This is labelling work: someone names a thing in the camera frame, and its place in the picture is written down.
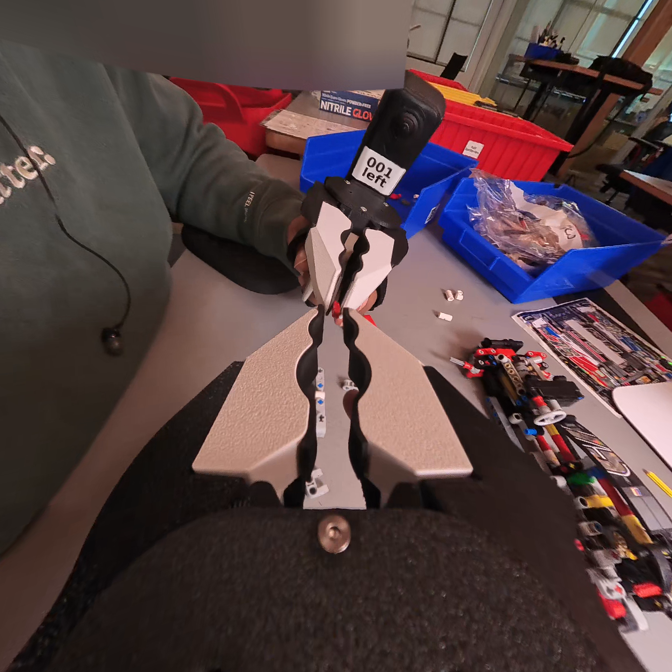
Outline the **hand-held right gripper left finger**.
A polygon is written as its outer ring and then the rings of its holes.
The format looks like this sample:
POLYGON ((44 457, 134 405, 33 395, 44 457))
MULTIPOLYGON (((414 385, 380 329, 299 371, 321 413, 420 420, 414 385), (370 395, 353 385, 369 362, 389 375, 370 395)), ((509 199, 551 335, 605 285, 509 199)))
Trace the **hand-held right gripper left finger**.
POLYGON ((317 349, 324 309, 312 308, 247 357, 192 470, 268 483, 301 508, 315 467, 317 349))

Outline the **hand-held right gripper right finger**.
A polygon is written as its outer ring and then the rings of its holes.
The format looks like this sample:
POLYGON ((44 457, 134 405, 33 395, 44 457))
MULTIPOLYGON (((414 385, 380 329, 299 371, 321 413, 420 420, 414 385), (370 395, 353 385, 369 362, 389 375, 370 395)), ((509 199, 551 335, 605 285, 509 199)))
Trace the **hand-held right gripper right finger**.
POLYGON ((384 507, 399 486, 471 476, 472 462, 428 369, 355 310, 343 309, 342 319, 356 389, 349 460, 366 508, 384 507))

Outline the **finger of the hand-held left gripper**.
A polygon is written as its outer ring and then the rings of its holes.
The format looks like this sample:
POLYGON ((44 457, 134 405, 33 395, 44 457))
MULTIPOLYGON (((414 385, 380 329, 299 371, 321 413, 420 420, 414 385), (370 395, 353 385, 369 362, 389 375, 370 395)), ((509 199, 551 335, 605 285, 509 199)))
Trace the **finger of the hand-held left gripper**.
POLYGON ((310 289, 318 306, 331 311, 348 258, 352 222, 337 207, 322 202, 305 241, 310 289))
POLYGON ((348 259, 341 282, 341 310, 359 309, 392 270, 395 239, 382 230, 366 229, 348 259))

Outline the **partly built lego car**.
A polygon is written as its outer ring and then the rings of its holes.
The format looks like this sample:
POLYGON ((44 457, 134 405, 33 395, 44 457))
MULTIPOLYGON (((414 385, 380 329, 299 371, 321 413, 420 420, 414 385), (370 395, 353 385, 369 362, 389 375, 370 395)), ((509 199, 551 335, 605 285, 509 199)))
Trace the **partly built lego car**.
POLYGON ((450 357, 483 385, 491 417, 572 500, 575 545, 610 620, 621 633, 649 629, 647 614, 671 618, 671 517, 638 475, 567 414, 578 386, 552 375, 542 351, 522 341, 484 339, 469 357, 450 357))

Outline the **plastic bag of lego parts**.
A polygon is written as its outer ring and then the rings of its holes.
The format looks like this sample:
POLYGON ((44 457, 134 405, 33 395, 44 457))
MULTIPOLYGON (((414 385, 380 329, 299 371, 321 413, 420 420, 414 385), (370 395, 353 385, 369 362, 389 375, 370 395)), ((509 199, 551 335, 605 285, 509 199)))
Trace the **plastic bag of lego parts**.
POLYGON ((475 207, 468 207, 474 230, 530 275, 543 272, 570 251, 599 246, 573 200, 532 194, 511 180, 473 169, 475 207))

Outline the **blue glove box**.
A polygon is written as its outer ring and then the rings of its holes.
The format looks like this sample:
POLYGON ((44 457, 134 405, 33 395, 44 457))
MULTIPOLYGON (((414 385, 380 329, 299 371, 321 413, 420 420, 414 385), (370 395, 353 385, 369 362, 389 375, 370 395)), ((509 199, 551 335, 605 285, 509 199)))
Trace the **blue glove box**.
POLYGON ((371 122, 382 98, 383 90, 319 92, 320 111, 350 119, 371 122))

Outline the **blue plastic bin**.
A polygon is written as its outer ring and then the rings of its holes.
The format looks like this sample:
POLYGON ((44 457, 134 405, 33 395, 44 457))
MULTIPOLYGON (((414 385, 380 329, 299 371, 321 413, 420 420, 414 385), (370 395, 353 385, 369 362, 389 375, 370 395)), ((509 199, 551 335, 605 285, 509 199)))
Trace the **blue plastic bin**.
MULTIPOLYGON (((326 177, 345 177, 364 130, 341 132, 307 139, 300 170, 300 191, 326 177)), ((462 180, 471 176, 475 159, 428 143, 394 191, 400 197, 388 202, 402 219, 410 239, 437 220, 462 180)))
POLYGON ((528 272, 477 232, 471 214, 477 206, 475 180, 462 180, 441 213, 442 240, 513 304, 605 288, 667 244, 658 231, 567 185, 514 181, 512 186, 525 197, 556 197, 577 206, 597 243, 571 249, 542 270, 528 272))

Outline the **black wrist rest pad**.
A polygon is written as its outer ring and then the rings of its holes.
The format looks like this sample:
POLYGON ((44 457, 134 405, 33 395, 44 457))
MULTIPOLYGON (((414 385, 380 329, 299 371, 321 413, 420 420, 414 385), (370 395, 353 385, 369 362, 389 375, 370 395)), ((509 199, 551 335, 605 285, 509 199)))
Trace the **black wrist rest pad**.
POLYGON ((274 257, 184 224, 181 240, 190 253, 225 278, 256 294, 275 296, 300 288, 298 278, 274 257))

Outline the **large red plastic bin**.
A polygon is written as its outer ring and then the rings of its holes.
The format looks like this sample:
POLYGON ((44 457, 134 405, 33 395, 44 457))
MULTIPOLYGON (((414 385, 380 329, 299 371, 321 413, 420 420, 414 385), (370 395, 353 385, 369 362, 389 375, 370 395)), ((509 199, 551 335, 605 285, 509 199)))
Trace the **large red plastic bin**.
MULTIPOLYGON (((415 69, 410 72, 428 83, 468 91, 452 80, 415 69)), ((446 101, 443 121, 431 142, 475 159, 483 172, 514 181, 541 181, 558 155, 573 149, 566 140, 533 122, 498 109, 450 101, 446 101)))

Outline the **red plastic tote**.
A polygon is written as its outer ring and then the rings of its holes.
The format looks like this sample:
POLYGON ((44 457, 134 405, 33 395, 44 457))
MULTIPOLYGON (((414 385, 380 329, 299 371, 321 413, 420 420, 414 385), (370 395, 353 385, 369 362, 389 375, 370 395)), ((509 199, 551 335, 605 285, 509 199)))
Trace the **red plastic tote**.
POLYGON ((178 77, 169 79, 199 105, 204 123, 219 127, 227 139, 253 158, 266 152, 266 131, 261 123, 292 102, 292 94, 281 89, 227 86, 178 77))

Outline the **blue pen holder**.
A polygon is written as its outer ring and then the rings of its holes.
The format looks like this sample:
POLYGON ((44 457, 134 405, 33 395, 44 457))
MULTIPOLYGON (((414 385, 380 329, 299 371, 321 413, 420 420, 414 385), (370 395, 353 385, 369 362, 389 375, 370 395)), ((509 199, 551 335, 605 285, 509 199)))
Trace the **blue pen holder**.
POLYGON ((552 22, 547 23, 543 28, 534 26, 524 58, 525 60, 551 61, 560 54, 564 43, 565 37, 559 37, 559 33, 553 28, 552 22))

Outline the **black bag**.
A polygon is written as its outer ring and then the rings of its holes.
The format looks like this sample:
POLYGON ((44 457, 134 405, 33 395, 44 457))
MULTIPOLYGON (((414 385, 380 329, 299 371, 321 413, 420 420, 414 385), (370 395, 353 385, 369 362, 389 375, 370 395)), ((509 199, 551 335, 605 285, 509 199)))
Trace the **black bag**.
POLYGON ((625 58, 599 55, 589 68, 605 75, 638 83, 646 90, 652 87, 652 74, 625 58))

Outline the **black office chair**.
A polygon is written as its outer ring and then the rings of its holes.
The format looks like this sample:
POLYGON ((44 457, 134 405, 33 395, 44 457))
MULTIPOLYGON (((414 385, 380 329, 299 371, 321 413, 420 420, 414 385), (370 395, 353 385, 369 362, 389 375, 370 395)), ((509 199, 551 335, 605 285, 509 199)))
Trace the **black office chair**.
POLYGON ((634 146, 624 159, 619 161, 613 159, 609 163, 601 163, 595 167, 604 175, 599 193, 609 195, 605 201, 607 205, 611 205, 620 194, 630 193, 631 184, 620 177, 621 172, 643 172, 654 160, 662 156, 668 147, 671 147, 671 113, 657 117, 644 136, 635 138, 633 143, 634 146))

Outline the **person's green hoodie torso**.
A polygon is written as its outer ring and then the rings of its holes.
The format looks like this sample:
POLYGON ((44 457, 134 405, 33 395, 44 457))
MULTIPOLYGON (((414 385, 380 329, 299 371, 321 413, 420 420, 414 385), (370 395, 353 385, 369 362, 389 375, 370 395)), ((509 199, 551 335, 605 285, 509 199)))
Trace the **person's green hoodie torso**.
POLYGON ((170 219, 112 84, 90 61, 1 41, 1 115, 43 169, 68 240, 1 126, 1 551, 67 480, 133 378, 169 295, 170 219))

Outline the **black hoodie drawstring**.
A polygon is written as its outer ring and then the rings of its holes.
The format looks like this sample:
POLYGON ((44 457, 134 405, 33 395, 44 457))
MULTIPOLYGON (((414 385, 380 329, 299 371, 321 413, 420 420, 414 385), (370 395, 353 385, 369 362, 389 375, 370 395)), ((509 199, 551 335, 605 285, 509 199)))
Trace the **black hoodie drawstring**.
POLYGON ((22 155, 26 156, 31 167, 36 172, 37 178, 39 182, 42 184, 42 187, 46 192, 46 196, 48 197, 51 203, 55 221, 60 231, 63 233, 63 235, 72 243, 74 243, 78 248, 84 250, 89 255, 92 255, 96 257, 98 260, 100 260, 100 262, 105 264, 118 277, 119 281, 121 281, 125 293, 124 311, 119 320, 116 321, 116 323, 114 323, 112 326, 104 327, 100 334, 101 345, 105 350, 106 354, 108 354, 111 357, 121 356, 124 352, 122 329, 130 314, 130 308, 132 307, 132 295, 128 281, 124 277, 123 273, 109 259, 107 259, 99 252, 95 251, 94 249, 88 247, 84 243, 82 243, 79 239, 73 236, 70 233, 70 231, 68 231, 68 229, 65 227, 65 224, 61 219, 55 197, 52 193, 52 190, 50 189, 50 186, 48 185, 48 182, 45 179, 43 169, 39 167, 37 160, 34 158, 31 151, 24 145, 23 141, 19 138, 16 131, 12 129, 9 122, 7 122, 3 116, 1 116, 1 125, 9 133, 9 135, 15 141, 17 146, 21 149, 22 155))

